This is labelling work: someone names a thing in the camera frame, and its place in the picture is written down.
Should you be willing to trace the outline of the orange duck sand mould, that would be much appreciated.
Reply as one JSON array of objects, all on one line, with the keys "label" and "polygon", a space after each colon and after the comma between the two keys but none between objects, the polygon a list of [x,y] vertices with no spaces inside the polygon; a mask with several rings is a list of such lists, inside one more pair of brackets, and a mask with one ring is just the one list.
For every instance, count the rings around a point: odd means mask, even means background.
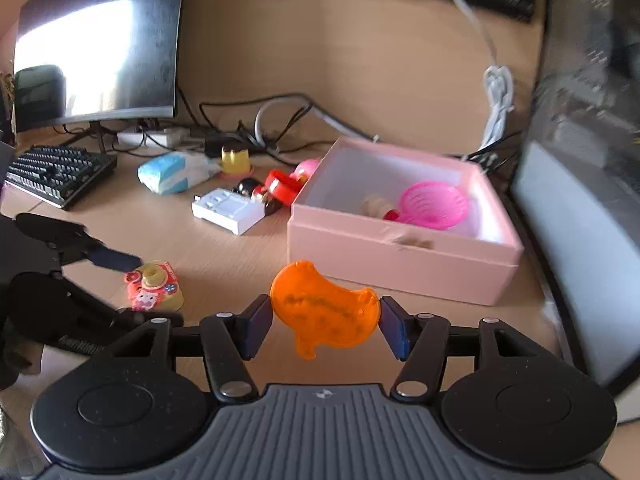
[{"label": "orange duck sand mould", "polygon": [[337,286],[309,261],[283,268],[271,283],[272,310],[295,335],[297,354],[313,360],[319,346],[349,349],[378,328],[381,305],[374,290]]}]

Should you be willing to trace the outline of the red pink toy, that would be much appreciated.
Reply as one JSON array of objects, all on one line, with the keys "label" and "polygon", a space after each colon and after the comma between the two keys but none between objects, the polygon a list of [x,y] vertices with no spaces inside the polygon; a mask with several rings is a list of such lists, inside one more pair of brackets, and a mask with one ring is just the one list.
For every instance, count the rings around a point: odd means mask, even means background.
[{"label": "red pink toy", "polygon": [[285,206],[291,206],[321,164],[318,158],[303,160],[290,173],[271,170],[265,180],[267,192]]}]

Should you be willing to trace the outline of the small white object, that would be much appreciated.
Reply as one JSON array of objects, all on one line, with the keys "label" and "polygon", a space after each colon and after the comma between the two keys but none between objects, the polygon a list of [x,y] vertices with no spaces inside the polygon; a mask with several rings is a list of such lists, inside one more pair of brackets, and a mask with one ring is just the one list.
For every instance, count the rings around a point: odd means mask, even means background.
[{"label": "small white object", "polygon": [[366,196],[361,203],[360,210],[365,216],[380,220],[396,221],[400,217],[396,206],[379,195]]}]

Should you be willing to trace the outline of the black keyboard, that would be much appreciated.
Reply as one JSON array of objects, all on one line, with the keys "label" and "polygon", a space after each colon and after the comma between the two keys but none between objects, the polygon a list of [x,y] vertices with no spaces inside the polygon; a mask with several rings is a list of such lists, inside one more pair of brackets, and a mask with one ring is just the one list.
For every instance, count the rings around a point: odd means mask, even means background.
[{"label": "black keyboard", "polygon": [[114,155],[36,145],[11,162],[6,183],[55,208],[67,209],[111,177],[116,167]]}]

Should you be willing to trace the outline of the left black monitor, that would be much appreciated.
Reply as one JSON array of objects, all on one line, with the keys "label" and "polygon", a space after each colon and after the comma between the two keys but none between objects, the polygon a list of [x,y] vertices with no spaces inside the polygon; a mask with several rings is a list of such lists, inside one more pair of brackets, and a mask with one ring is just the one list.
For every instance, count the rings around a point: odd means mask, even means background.
[{"label": "left black monitor", "polygon": [[14,51],[19,132],[171,118],[182,0],[28,0]]}]

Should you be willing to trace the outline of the yellow toy camera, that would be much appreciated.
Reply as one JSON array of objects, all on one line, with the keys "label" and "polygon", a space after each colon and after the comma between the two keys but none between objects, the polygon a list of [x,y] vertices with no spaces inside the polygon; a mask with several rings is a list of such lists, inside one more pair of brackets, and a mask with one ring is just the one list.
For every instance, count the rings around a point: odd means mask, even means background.
[{"label": "yellow toy camera", "polygon": [[168,262],[151,262],[125,274],[127,296],[134,311],[178,312],[184,303],[178,276]]}]

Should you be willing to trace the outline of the pink plastic strainer scoop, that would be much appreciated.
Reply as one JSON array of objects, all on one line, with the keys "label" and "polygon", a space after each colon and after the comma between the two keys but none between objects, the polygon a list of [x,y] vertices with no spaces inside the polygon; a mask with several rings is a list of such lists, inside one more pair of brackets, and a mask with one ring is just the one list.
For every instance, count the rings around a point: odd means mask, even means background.
[{"label": "pink plastic strainer scoop", "polygon": [[460,188],[445,182],[422,181],[401,193],[397,210],[397,222],[443,231],[460,224],[468,216],[470,205]]}]

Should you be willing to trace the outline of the blue white tissue pack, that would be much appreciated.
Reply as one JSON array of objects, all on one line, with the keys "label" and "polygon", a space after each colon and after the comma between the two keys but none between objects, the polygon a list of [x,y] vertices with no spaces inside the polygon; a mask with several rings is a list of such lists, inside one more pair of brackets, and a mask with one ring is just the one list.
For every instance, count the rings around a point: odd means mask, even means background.
[{"label": "blue white tissue pack", "polygon": [[141,165],[137,176],[151,192],[169,195],[186,192],[220,172],[218,162],[204,154],[171,152]]}]

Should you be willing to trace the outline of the black red ladybug toy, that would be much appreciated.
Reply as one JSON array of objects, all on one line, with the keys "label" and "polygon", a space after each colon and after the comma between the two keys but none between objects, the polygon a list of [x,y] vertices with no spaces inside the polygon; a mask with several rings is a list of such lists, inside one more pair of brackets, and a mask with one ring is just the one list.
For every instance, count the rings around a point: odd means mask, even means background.
[{"label": "black red ladybug toy", "polygon": [[253,202],[262,204],[266,217],[272,216],[283,207],[280,200],[274,198],[268,188],[255,178],[241,180],[235,188],[232,188],[232,191]]}]

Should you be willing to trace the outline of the white power strip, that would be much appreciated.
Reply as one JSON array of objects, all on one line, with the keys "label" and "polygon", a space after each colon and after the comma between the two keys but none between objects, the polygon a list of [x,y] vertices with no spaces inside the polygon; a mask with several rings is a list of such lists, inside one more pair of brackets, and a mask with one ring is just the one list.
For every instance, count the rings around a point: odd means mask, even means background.
[{"label": "white power strip", "polygon": [[169,127],[160,130],[141,130],[129,128],[117,133],[117,141],[120,145],[148,146],[149,148],[178,148],[190,134],[190,130],[184,127]]}]

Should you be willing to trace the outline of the pink cardboard box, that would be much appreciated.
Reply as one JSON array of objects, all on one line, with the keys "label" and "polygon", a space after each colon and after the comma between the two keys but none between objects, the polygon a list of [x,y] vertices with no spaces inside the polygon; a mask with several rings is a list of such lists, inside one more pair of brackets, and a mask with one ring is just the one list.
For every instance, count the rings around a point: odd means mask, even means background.
[{"label": "pink cardboard box", "polygon": [[[446,230],[421,226],[401,205],[415,184],[445,183],[468,204]],[[291,207],[290,261],[328,278],[493,306],[518,270],[523,246],[480,168],[459,159],[337,140]]]}]

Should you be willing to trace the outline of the white battery charger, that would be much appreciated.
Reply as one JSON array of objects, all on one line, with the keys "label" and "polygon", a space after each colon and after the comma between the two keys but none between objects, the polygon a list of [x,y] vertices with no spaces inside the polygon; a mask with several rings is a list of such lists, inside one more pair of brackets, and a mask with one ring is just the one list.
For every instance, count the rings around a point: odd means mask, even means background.
[{"label": "white battery charger", "polygon": [[235,192],[216,188],[197,197],[191,205],[195,218],[213,223],[236,236],[265,218],[265,206]]}]

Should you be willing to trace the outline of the black power adapter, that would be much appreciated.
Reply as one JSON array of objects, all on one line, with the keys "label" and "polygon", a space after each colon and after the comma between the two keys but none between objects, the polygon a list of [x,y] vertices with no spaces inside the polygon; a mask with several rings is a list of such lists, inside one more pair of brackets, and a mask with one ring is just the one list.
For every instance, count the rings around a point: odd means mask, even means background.
[{"label": "black power adapter", "polygon": [[254,144],[234,132],[214,132],[204,139],[204,154],[209,158],[221,158],[222,151],[240,152],[249,150]]}]

